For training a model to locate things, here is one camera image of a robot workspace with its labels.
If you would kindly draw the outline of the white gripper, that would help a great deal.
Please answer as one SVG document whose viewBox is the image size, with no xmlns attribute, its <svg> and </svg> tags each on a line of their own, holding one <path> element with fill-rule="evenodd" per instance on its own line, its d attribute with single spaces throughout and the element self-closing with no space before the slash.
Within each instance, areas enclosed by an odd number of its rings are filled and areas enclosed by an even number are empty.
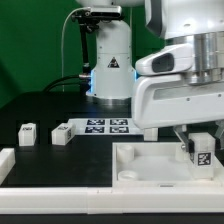
<svg viewBox="0 0 224 224">
<path fill-rule="evenodd" d="M 186 124 L 219 120 L 215 136 L 224 140 L 224 81 L 190 86 L 181 75 L 140 77 L 134 85 L 132 119 L 140 129 L 174 126 L 182 150 L 194 161 L 195 144 Z"/>
</svg>

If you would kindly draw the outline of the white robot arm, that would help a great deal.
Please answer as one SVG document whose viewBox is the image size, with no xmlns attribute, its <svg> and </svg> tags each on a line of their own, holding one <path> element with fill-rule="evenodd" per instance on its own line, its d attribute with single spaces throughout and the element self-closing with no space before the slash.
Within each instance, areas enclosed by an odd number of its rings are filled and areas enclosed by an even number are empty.
<svg viewBox="0 0 224 224">
<path fill-rule="evenodd" d="M 146 27 L 166 41 L 163 49 L 135 64 L 132 118 L 154 140 L 172 127 L 197 154 L 189 124 L 215 121 L 215 142 L 224 148 L 224 0 L 134 0 L 145 6 Z"/>
</svg>

